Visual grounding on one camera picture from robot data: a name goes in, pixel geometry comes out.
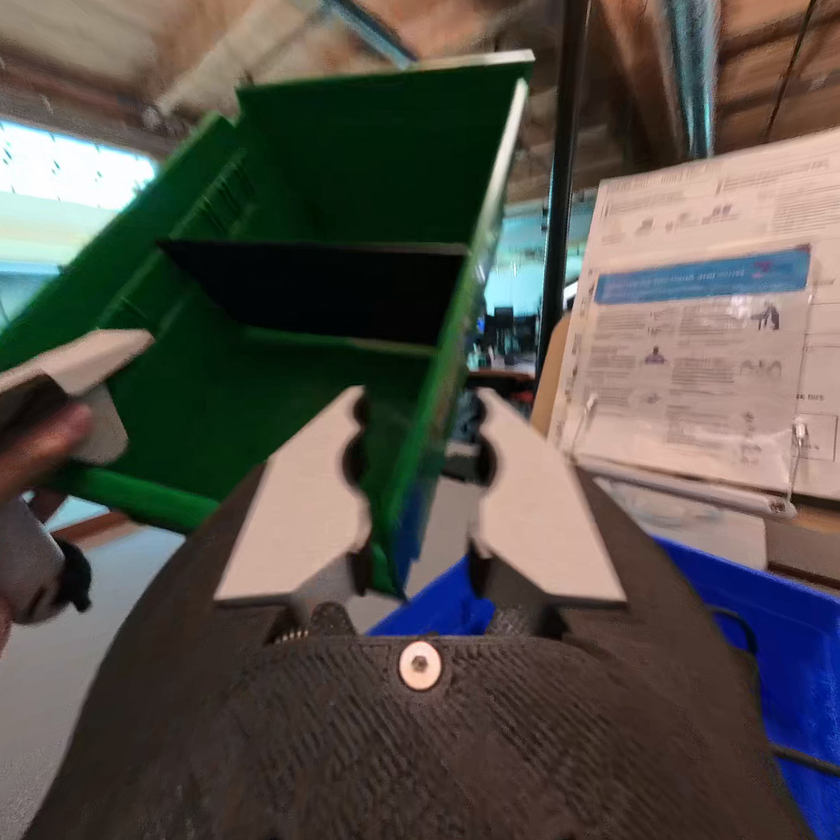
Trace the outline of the wooden board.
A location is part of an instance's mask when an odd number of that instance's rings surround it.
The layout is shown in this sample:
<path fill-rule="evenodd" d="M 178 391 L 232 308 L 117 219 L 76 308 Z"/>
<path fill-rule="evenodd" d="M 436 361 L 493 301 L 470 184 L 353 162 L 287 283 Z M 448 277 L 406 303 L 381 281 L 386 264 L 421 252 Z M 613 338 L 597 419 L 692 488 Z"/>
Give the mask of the wooden board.
<path fill-rule="evenodd" d="M 566 312 L 552 331 L 539 378 L 535 381 L 537 388 L 532 402 L 530 424 L 543 438 L 547 438 L 550 433 L 553 406 L 570 325 L 571 314 Z"/>

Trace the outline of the person's left hand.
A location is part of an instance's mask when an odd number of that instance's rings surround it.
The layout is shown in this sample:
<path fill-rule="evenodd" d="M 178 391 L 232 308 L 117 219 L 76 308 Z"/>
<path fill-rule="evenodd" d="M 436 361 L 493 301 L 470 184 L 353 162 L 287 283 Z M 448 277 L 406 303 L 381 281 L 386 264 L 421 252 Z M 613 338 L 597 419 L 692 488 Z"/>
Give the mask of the person's left hand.
<path fill-rule="evenodd" d="M 1 504 L 39 487 L 85 442 L 91 427 L 91 409 L 72 403 L 8 444 L 1 453 Z"/>

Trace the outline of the large blue plastic bin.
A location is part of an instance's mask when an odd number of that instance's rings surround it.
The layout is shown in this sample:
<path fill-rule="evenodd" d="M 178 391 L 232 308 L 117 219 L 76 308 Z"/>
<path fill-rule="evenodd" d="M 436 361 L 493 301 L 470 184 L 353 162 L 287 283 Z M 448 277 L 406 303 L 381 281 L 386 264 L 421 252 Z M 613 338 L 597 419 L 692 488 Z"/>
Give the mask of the large blue plastic bin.
<path fill-rule="evenodd" d="M 750 654 L 780 768 L 814 835 L 839 838 L 839 604 L 830 595 L 669 539 L 654 540 Z"/>

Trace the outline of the instruction sheet in acrylic stand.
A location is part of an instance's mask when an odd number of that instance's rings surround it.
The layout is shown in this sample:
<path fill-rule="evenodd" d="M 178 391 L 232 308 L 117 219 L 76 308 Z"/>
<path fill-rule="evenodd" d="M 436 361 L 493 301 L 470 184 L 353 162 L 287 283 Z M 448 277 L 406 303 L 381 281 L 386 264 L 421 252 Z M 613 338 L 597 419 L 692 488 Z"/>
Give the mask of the instruction sheet in acrylic stand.
<path fill-rule="evenodd" d="M 785 516 L 838 503 L 838 129 L 598 188 L 549 441 Z"/>

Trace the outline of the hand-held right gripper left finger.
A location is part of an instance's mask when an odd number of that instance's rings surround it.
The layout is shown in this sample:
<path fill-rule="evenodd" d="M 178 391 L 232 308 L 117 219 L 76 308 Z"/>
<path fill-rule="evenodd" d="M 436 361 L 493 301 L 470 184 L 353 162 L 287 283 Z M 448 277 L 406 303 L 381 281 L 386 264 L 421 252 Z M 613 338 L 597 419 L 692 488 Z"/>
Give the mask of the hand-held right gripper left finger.
<path fill-rule="evenodd" d="M 306 623 L 321 603 L 344 605 L 371 584 L 371 504 L 360 488 L 364 388 L 345 389 L 272 454 L 214 602 L 285 606 Z"/>

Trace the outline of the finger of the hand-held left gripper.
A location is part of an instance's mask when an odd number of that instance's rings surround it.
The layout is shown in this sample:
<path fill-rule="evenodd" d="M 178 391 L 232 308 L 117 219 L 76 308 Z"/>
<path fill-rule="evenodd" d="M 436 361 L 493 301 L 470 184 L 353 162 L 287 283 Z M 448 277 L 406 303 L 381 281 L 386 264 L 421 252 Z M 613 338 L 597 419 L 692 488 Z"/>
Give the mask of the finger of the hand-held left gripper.
<path fill-rule="evenodd" d="M 71 459 L 88 466 L 117 460 L 129 436 L 108 381 L 154 343 L 144 329 L 97 329 L 1 376 L 2 442 L 30 431 L 70 403 L 91 410 L 91 431 Z"/>

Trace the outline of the metal ventilation duct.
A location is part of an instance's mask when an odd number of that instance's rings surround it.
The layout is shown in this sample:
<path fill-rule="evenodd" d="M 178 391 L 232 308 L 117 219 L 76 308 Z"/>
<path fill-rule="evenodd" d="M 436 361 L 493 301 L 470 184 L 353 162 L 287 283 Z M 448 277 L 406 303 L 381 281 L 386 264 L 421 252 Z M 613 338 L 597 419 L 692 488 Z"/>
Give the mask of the metal ventilation duct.
<path fill-rule="evenodd" d="M 721 4 L 665 1 L 664 8 L 687 155 L 709 159 L 716 141 Z"/>

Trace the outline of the green plastic bin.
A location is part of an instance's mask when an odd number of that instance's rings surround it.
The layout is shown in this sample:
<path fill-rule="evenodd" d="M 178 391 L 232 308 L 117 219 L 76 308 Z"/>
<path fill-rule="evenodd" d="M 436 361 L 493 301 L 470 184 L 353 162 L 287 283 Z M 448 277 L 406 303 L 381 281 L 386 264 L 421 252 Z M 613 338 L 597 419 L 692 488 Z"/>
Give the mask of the green plastic bin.
<path fill-rule="evenodd" d="M 3 383 L 98 351 L 117 455 L 56 486 L 189 533 L 364 388 L 371 587 L 418 558 L 492 267 L 534 56 L 238 90 L 2 331 Z"/>

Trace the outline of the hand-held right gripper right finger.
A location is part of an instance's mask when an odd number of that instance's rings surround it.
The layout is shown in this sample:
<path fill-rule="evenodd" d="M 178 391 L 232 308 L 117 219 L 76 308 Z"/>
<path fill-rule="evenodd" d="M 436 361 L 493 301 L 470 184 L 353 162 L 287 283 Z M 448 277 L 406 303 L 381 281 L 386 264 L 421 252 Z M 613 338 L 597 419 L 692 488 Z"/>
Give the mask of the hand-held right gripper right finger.
<path fill-rule="evenodd" d="M 575 468 L 494 391 L 476 399 L 488 478 L 468 529 L 474 593 L 497 607 L 624 608 Z"/>

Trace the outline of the black metal pole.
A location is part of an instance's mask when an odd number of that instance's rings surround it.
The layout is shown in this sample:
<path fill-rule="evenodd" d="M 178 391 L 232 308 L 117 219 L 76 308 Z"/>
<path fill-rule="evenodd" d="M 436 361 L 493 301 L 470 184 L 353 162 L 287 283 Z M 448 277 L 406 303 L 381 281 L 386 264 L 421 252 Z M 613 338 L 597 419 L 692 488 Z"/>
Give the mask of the black metal pole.
<path fill-rule="evenodd" d="M 563 314 L 574 163 L 591 11 L 590 1 L 563 2 L 536 384 L 540 383 L 547 365 L 553 329 Z"/>

